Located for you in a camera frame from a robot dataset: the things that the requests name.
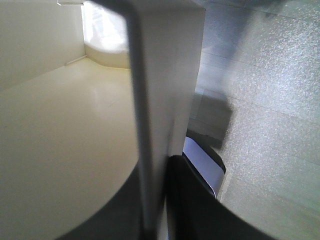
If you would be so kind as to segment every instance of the cream plastic surface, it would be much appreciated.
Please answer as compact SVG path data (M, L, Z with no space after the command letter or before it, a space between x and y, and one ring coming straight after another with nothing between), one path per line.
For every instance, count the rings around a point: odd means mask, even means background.
M0 95L0 238L55 239L137 162L131 73L84 58Z
M84 49L87 57L100 65L121 69L130 68L129 54L126 51L119 53L99 51L87 44L84 45Z
M0 1L0 90L85 54L80 5Z

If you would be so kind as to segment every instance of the white plastic panel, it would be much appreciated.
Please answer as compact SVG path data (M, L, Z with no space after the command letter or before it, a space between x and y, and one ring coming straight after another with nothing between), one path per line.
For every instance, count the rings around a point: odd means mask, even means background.
M141 17L152 152L143 178L146 228L157 225L167 159L182 154L200 64L205 11L175 7Z
M85 54L80 5L0 1L0 90Z
M131 73L84 58L1 92L2 240L53 240L91 217L138 160Z

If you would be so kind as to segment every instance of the bright light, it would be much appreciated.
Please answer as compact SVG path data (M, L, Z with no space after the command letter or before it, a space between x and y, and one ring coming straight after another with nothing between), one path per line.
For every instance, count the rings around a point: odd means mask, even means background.
M91 1L85 1L81 10L85 44L102 52L128 52L127 25L121 15Z

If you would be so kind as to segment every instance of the white vertical divider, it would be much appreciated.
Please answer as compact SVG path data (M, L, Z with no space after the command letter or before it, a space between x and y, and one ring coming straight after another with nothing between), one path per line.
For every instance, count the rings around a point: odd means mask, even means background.
M186 0L96 0L127 20L144 228L156 235L167 159L182 154L205 9Z

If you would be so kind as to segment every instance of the gray speckled surface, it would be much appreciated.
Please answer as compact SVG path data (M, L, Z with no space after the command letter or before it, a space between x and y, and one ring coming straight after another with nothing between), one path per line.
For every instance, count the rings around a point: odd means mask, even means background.
M320 0L198 0L189 127L222 141L218 199L281 240L320 236Z

